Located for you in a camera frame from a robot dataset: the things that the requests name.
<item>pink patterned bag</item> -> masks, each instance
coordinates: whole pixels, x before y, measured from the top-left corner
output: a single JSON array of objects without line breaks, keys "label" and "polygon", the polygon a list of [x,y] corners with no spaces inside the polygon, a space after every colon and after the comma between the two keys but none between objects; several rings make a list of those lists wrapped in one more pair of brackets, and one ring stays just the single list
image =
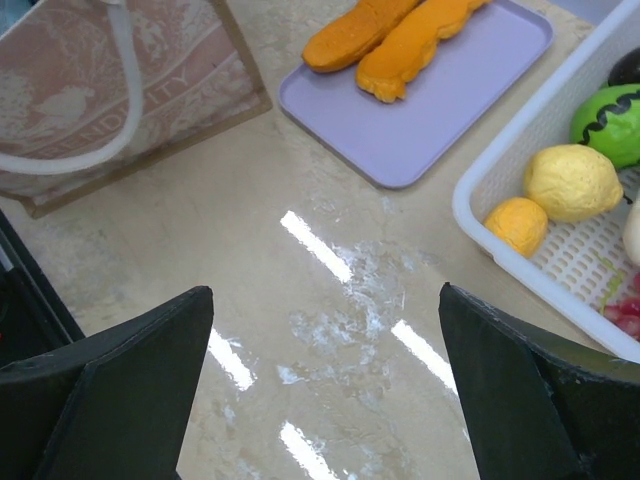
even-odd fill
[{"label": "pink patterned bag", "polygon": [[[126,9],[133,35],[113,6],[40,0],[0,37],[0,195],[34,216],[271,108],[224,0]],[[137,68],[123,68],[127,55]],[[68,158],[81,154],[99,161]]]}]

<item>orange toy fruit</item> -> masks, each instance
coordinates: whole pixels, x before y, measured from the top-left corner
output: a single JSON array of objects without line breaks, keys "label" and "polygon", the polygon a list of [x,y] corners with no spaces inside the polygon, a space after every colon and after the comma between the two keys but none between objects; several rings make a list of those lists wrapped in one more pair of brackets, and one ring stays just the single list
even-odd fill
[{"label": "orange toy fruit", "polygon": [[302,58],[315,72],[335,72],[358,62],[415,8],[420,0],[360,0],[316,33]]},{"label": "orange toy fruit", "polygon": [[523,257],[540,248],[549,220],[545,211],[528,198],[514,197],[502,202],[489,214],[484,226]]},{"label": "orange toy fruit", "polygon": [[385,103],[405,98],[406,84],[431,62],[438,42],[460,32],[471,14],[490,1],[427,0],[362,59],[356,83]]}]

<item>marble countertop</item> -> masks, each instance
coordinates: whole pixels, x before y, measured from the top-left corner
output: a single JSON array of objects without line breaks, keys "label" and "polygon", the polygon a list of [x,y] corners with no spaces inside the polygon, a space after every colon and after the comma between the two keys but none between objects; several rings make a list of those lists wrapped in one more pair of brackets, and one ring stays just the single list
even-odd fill
[{"label": "marble countertop", "polygon": [[[276,107],[43,219],[0,202],[87,334],[214,289],[185,480],[477,478],[437,316],[446,281],[593,346],[452,217],[458,178],[592,29],[523,3],[554,45],[412,188],[373,188]],[[348,5],[230,6],[276,98]]]}]

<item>lavender plastic tray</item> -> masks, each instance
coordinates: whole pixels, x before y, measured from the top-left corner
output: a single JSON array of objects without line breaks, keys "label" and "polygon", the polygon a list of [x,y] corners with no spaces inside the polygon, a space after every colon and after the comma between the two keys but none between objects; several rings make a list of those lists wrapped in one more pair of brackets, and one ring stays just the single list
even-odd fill
[{"label": "lavender plastic tray", "polygon": [[431,64],[391,105],[358,89],[355,67],[316,74],[301,65],[280,86],[295,121],[376,184],[399,189],[431,165],[549,48],[538,13],[494,0],[443,41]]}]

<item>bag handle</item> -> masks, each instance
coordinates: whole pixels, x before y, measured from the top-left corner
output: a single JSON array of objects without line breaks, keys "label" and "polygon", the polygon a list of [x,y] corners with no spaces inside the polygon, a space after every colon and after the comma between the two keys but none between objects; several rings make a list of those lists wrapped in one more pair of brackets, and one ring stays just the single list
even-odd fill
[{"label": "bag handle", "polygon": [[56,160],[25,158],[0,153],[0,170],[24,175],[60,175],[100,165],[115,157],[135,134],[144,106],[142,75],[133,47],[133,29],[125,0],[102,0],[107,4],[109,23],[113,30],[118,54],[122,60],[129,95],[129,111],[122,130],[105,146],[93,152]]}]

